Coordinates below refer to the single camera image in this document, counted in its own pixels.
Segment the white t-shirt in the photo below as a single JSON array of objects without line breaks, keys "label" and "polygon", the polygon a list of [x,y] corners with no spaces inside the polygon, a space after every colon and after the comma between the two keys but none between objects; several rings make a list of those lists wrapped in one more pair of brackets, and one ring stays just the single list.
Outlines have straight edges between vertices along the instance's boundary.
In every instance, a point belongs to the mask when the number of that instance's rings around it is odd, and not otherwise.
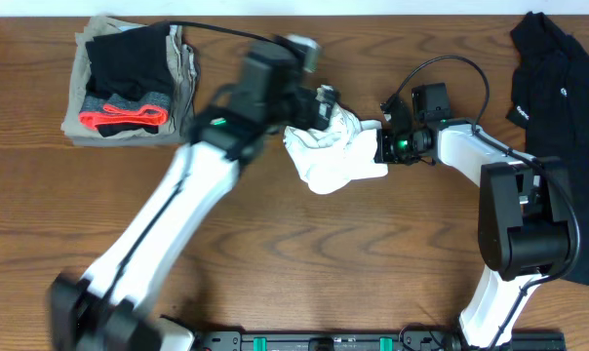
[{"label": "white t-shirt", "polygon": [[352,180],[386,176],[388,166],[374,161],[381,123],[362,121],[340,106],[331,86],[319,87],[316,100],[323,112],[331,114],[329,126],[323,131],[287,127],[283,136],[298,175],[309,189],[326,195]]}]

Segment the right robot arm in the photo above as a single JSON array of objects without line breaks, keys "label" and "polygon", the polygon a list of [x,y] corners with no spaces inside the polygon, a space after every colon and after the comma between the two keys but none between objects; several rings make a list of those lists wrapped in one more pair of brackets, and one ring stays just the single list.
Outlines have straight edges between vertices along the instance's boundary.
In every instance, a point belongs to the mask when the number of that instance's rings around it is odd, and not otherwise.
[{"label": "right robot arm", "polygon": [[569,273],[580,249],[568,173],[558,158],[517,152],[465,119],[376,134],[377,163],[425,158],[449,166],[479,188],[478,286],[443,350],[511,350],[513,327],[531,295]]}]

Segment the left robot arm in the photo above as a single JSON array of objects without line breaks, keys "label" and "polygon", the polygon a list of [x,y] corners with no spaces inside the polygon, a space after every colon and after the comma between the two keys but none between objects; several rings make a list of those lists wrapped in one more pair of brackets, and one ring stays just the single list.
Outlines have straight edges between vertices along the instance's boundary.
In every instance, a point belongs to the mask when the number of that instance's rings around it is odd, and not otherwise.
[{"label": "left robot arm", "polygon": [[192,121],[189,139],[121,237],[79,281],[57,276],[50,287],[56,350],[189,350],[194,332],[149,315],[171,269],[211,209],[239,181],[273,128],[324,130],[339,94],[331,86],[224,87]]}]

